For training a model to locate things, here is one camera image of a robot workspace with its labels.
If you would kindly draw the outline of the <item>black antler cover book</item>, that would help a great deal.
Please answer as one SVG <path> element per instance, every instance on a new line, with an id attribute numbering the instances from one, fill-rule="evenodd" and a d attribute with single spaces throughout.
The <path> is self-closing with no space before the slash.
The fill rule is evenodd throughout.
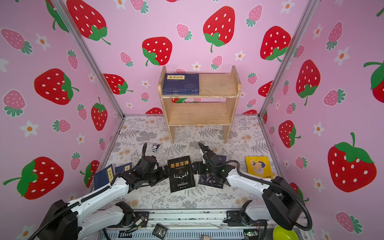
<path id="1" fill-rule="evenodd" d="M 191 159 L 189 156 L 168 160 L 171 193 L 196 186 Z"/>

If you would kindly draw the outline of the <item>lime green bowl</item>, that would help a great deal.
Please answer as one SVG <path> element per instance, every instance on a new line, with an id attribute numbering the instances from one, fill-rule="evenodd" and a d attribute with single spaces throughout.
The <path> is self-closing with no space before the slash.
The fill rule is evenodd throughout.
<path id="1" fill-rule="evenodd" d="M 299 240 L 299 237 L 293 230 L 276 226 L 273 231 L 273 240 Z"/>

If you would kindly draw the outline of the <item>aluminium corner post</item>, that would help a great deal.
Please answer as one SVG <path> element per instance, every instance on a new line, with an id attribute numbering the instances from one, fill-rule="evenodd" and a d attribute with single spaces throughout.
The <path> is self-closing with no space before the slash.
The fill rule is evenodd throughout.
<path id="1" fill-rule="evenodd" d="M 316 12 L 316 9 L 317 9 L 319 3 L 320 3 L 319 0 L 308 1 L 308 4 L 307 4 L 305 11 L 302 15 L 302 18 L 298 23 L 298 26 L 296 28 L 294 35 L 292 36 L 290 46 L 288 47 L 287 52 L 284 54 L 284 58 L 282 60 L 282 63 L 280 65 L 280 67 L 278 68 L 276 76 L 275 76 L 275 78 L 272 82 L 272 85 L 270 87 L 270 90 L 267 94 L 266 100 L 265 100 L 265 102 L 261 108 L 261 112 L 259 113 L 259 119 L 261 119 L 264 116 L 265 111 L 267 110 L 267 108 L 271 102 L 271 99 L 274 96 L 276 89 L 278 88 L 279 83 L 280 83 L 281 79 L 283 78 L 283 76 L 287 70 L 288 64 L 292 60 L 294 50 L 299 45 L 304 33 L 306 32 L 306 29 L 307 29 L 309 23 L 311 22 L 311 19 L 312 19 L 314 13 Z"/>
<path id="2" fill-rule="evenodd" d="M 100 70 L 97 62 L 95 61 L 90 49 L 88 48 L 87 44 L 84 41 L 83 36 L 79 32 L 79 30 L 76 27 L 75 22 L 70 16 L 70 13 L 66 6 L 66 1 L 59 1 L 59 0 L 53 0 L 52 1 L 54 7 L 57 9 L 58 14 L 62 18 L 63 22 L 67 26 L 69 33 L 72 35 L 75 43 L 79 47 L 80 51 L 82 52 L 82 55 L 84 56 L 87 64 L 89 65 L 92 73 L 97 78 L 99 85 L 102 87 L 104 93 L 108 97 L 110 103 L 114 107 L 115 111 L 117 112 L 120 119 L 124 119 L 125 114 L 120 107 L 118 101 L 115 98 L 115 95 L 111 91 L 102 71 Z"/>

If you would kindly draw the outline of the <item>left aluminium corner post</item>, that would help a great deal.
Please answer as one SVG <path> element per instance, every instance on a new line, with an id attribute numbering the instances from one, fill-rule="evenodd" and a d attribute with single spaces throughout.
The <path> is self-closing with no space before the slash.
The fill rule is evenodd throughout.
<path id="1" fill-rule="evenodd" d="M 79 30 L 76 27 L 75 22 L 70 16 L 70 13 L 66 6 L 66 1 L 59 1 L 59 0 L 53 0 L 52 1 L 54 7 L 57 9 L 58 14 L 62 18 L 63 22 L 67 26 L 69 33 L 72 35 L 75 43 L 79 47 L 80 51 L 82 52 L 82 55 L 84 56 L 87 64 L 89 65 L 92 73 L 97 78 L 99 85 L 102 87 L 104 93 L 108 97 L 110 103 L 114 107 L 115 111 L 117 112 L 120 119 L 124 119 L 125 114 L 120 107 L 118 101 L 115 98 L 115 95 L 111 91 L 102 71 L 100 70 L 97 62 L 95 61 L 90 49 L 88 48 L 87 44 L 84 41 L 83 36 L 79 32 Z"/>

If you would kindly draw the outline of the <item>Kuromi toy figurine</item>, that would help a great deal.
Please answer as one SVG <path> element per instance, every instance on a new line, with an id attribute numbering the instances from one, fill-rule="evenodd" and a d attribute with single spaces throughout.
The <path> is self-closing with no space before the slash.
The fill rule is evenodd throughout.
<path id="1" fill-rule="evenodd" d="M 160 147 L 160 144 L 153 144 L 153 146 L 152 146 L 152 152 L 153 152 L 153 153 L 156 153 L 156 152 L 158 151 L 159 147 Z"/>

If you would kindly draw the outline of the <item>navy book yellow label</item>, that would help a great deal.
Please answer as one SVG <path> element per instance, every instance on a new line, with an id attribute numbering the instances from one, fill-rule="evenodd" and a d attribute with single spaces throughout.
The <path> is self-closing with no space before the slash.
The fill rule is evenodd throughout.
<path id="1" fill-rule="evenodd" d="M 162 90 L 162 94 L 164 96 L 172 96 L 172 95 L 190 96 L 190 95 L 199 95 L 200 90 L 197 90 L 197 89 L 192 89 L 192 90 L 165 89 L 165 90 Z"/>

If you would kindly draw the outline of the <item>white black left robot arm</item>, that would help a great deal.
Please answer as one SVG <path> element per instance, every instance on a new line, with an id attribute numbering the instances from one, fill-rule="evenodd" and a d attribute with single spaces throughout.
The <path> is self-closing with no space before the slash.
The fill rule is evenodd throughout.
<path id="1" fill-rule="evenodd" d="M 142 187 L 153 187 L 170 175 L 168 166 L 160 167 L 156 157 L 142 156 L 130 170 L 117 174 L 111 183 L 68 203 L 51 205 L 40 227 L 30 239 L 83 240 L 109 226 L 118 225 L 133 214 L 126 203 L 102 211 L 101 207 Z"/>

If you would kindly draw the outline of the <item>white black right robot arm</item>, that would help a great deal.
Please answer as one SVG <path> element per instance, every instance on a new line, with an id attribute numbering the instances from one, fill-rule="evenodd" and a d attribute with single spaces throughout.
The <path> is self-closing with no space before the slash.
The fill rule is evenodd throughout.
<path id="1" fill-rule="evenodd" d="M 265 208 L 248 205 L 246 215 L 252 220 L 261 220 L 262 213 L 267 220 L 275 221 L 286 230 L 294 226 L 309 231 L 313 227 L 312 217 L 304 201 L 281 177 L 262 179 L 240 171 L 240 163 L 230 160 L 224 164 L 214 165 L 212 161 L 192 163 L 194 174 L 210 174 L 225 185 L 243 189 L 264 200 Z"/>

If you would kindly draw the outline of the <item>navy book behind left arm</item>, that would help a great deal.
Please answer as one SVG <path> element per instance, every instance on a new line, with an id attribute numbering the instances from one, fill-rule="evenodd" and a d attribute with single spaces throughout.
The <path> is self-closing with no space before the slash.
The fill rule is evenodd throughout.
<path id="1" fill-rule="evenodd" d="M 130 170 L 131 168 L 132 168 L 132 163 L 127 163 L 127 164 L 118 166 L 118 167 L 115 168 L 115 170 L 116 170 L 116 174 L 123 173 L 123 172 L 125 172 L 125 171 Z"/>

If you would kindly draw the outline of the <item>small black electronic module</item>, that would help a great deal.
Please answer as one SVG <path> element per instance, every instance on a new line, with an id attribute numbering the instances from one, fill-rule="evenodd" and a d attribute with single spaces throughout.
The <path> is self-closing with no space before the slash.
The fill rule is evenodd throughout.
<path id="1" fill-rule="evenodd" d="M 169 229 L 164 227 L 163 225 L 156 224 L 156 226 L 152 232 L 152 235 L 161 239 L 161 240 L 164 240 L 167 236 L 168 230 Z"/>

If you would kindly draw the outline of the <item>dark old man book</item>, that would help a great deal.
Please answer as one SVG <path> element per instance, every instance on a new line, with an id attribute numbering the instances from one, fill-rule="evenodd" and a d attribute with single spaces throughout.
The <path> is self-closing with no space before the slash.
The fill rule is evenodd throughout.
<path id="1" fill-rule="evenodd" d="M 217 189 L 223 189 L 224 188 L 224 184 L 221 184 L 218 181 L 214 180 L 210 174 L 200 175 L 200 179 L 199 179 L 198 184 L 208 186 L 208 187 L 217 188 Z"/>

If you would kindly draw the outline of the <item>right aluminium corner post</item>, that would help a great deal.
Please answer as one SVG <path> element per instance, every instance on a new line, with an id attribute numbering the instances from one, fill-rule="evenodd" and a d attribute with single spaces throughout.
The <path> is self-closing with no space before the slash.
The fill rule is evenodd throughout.
<path id="1" fill-rule="evenodd" d="M 308 4 L 307 4 L 305 11 L 302 15 L 302 18 L 298 23 L 298 26 L 296 28 L 294 35 L 292 36 L 290 46 L 288 47 L 287 52 L 284 54 L 284 58 L 282 60 L 282 63 L 280 65 L 280 67 L 278 68 L 276 76 L 275 76 L 275 78 L 272 82 L 272 85 L 270 87 L 270 90 L 267 94 L 266 100 L 265 100 L 265 102 L 261 108 L 261 112 L 259 113 L 259 119 L 261 119 L 264 116 L 265 111 L 267 110 L 267 108 L 271 102 L 271 99 L 274 96 L 276 89 L 278 88 L 279 83 L 280 83 L 281 79 L 283 78 L 283 76 L 287 70 L 288 64 L 292 60 L 294 50 L 299 45 L 304 33 L 306 32 L 306 29 L 307 29 L 309 23 L 311 22 L 311 19 L 312 19 L 314 13 L 316 12 L 316 9 L 317 9 L 319 3 L 320 3 L 319 0 L 308 1 Z"/>

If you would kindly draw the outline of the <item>yellow cartoon cover book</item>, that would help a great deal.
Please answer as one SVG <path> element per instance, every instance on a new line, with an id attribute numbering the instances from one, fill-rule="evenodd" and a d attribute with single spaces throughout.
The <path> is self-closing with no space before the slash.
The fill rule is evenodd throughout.
<path id="1" fill-rule="evenodd" d="M 247 173 L 256 177 L 273 179 L 273 171 L 268 157 L 245 157 Z"/>

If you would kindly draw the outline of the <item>wooden two-tier shelf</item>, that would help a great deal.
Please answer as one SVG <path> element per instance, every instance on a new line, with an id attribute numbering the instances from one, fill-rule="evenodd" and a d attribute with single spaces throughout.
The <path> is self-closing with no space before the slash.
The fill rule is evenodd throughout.
<path id="1" fill-rule="evenodd" d="M 222 126 L 224 143 L 228 143 L 241 93 L 241 80 L 235 66 L 230 73 L 200 74 L 200 94 L 163 95 L 166 67 L 162 67 L 158 92 L 171 143 L 176 127 Z"/>

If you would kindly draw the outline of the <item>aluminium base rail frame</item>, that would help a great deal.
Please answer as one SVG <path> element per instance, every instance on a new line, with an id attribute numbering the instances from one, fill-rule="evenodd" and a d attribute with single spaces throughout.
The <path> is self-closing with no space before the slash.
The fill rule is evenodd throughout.
<path id="1" fill-rule="evenodd" d="M 273 239 L 273 231 L 278 226 L 273 220 L 257 221 L 251 226 L 239 223 L 226 223 L 237 209 L 195 209 L 195 210 L 134 210 L 147 221 L 138 230 L 129 233 L 129 228 L 112 227 L 106 234 L 99 231 L 98 240 L 158 240 L 153 234 L 156 225 L 168 229 L 165 240 L 257 240 L 265 233 L 265 240 Z"/>

